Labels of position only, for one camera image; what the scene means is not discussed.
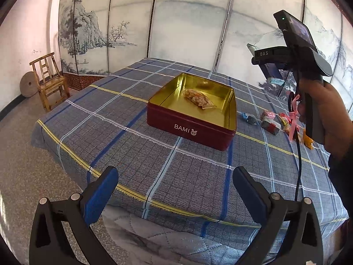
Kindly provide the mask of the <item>person's right hand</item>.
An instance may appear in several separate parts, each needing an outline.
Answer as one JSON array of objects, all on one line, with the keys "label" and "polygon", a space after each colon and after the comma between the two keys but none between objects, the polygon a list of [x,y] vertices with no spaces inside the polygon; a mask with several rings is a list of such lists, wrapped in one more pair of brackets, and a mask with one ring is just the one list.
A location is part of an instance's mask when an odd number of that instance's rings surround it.
[{"label": "person's right hand", "polygon": [[317,103],[325,130],[324,148],[340,161],[352,145],[352,121],[337,90],[329,83],[301,79],[299,89]]}]

